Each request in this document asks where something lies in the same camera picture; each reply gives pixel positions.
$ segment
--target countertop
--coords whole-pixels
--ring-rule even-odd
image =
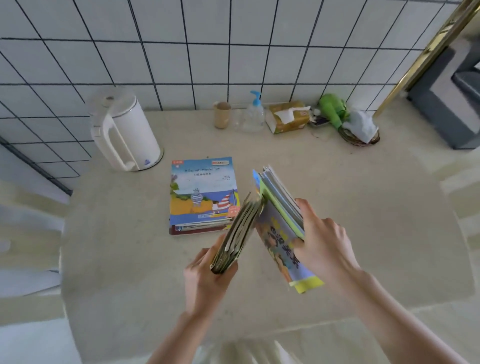
[[[468,252],[438,184],[388,127],[373,147],[324,127],[271,135],[213,128],[211,111],[146,113],[165,147],[155,167],[113,172],[97,155],[71,200],[62,295],[84,361],[144,355],[184,309],[182,269],[219,233],[168,235],[170,162],[232,156],[240,198],[270,164],[294,196],[346,227],[362,267],[407,307],[471,295]],[[254,233],[207,340],[287,331],[351,316],[325,287],[299,295]]]

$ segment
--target cup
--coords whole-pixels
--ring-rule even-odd
[[[232,106],[228,102],[221,101],[213,104],[214,110],[214,125],[218,129],[225,129],[228,126],[230,118],[230,110]]]

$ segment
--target person's left hand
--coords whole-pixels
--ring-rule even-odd
[[[215,274],[210,270],[224,237],[225,234],[219,236],[210,249],[202,249],[183,271],[186,313],[190,316],[211,318],[238,270],[237,262],[223,274]]]

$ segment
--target soap dispenser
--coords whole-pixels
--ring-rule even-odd
[[[264,127],[265,110],[260,102],[260,92],[250,91],[256,96],[255,100],[245,110],[242,129],[246,132],[259,132]]]

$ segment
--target kettle lid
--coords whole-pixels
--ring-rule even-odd
[[[102,87],[86,102],[89,115],[108,112],[113,118],[129,112],[136,103],[137,98],[132,89],[124,86]]]

